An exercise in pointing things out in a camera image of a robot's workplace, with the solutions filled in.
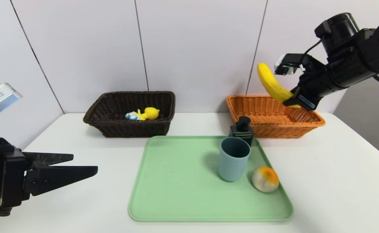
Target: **soap dispenser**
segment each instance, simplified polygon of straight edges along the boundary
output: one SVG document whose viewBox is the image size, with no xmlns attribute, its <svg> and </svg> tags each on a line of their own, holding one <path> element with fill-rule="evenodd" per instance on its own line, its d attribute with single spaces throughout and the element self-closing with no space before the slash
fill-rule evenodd
<svg viewBox="0 0 379 233">
<path fill-rule="evenodd" d="M 250 127 L 250 118 L 246 116 L 240 116 L 235 125 L 230 126 L 229 137 L 241 138 L 246 141 L 250 146 L 253 142 L 254 132 Z"/>
</svg>

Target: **green tray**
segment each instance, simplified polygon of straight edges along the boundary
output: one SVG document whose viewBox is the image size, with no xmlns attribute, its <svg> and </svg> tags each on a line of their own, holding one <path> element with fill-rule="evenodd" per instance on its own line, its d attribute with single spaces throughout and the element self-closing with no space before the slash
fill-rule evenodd
<svg viewBox="0 0 379 233">
<path fill-rule="evenodd" d="M 251 175 L 271 167 L 254 139 L 243 176 L 230 183 L 218 175 L 224 136 L 155 136 L 146 143 L 129 202 L 136 221 L 259 222 L 286 221 L 293 206 L 283 186 L 271 193 L 254 188 Z"/>
</svg>

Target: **wicker basket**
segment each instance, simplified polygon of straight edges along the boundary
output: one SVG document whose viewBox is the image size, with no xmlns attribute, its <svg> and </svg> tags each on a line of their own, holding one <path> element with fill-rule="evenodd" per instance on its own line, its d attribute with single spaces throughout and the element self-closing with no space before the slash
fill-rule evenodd
<svg viewBox="0 0 379 233">
<path fill-rule="evenodd" d="M 258 138 L 300 138 L 326 122 L 315 111 L 284 106 L 266 95 L 233 95 L 227 105 L 235 123 L 240 116 L 251 119 Z"/>
<path fill-rule="evenodd" d="M 130 121 L 125 118 L 126 113 L 146 107 L 159 109 L 158 119 Z M 174 114 L 173 92 L 112 92 L 102 94 L 83 121 L 107 138 L 147 138 L 166 135 Z"/>
</svg>

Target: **cup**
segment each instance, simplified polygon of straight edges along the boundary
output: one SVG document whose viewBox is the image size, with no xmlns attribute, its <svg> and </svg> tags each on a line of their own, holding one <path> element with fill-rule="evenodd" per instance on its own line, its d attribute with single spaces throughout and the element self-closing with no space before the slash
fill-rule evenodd
<svg viewBox="0 0 379 233">
<path fill-rule="evenodd" d="M 218 159 L 219 175 L 226 181 L 237 181 L 247 166 L 250 153 L 250 145 L 240 138 L 227 137 L 222 140 Z"/>
</svg>

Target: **banana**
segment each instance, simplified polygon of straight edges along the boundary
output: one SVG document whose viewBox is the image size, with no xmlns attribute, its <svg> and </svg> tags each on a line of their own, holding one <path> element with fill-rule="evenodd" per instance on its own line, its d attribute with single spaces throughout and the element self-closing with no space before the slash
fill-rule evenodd
<svg viewBox="0 0 379 233">
<path fill-rule="evenodd" d="M 293 93 L 285 89 L 277 82 L 270 68 L 266 64 L 259 63 L 257 65 L 257 71 L 259 73 L 261 83 L 273 99 L 283 103 L 293 96 Z M 300 105 L 292 105 L 290 107 L 300 108 Z"/>
</svg>

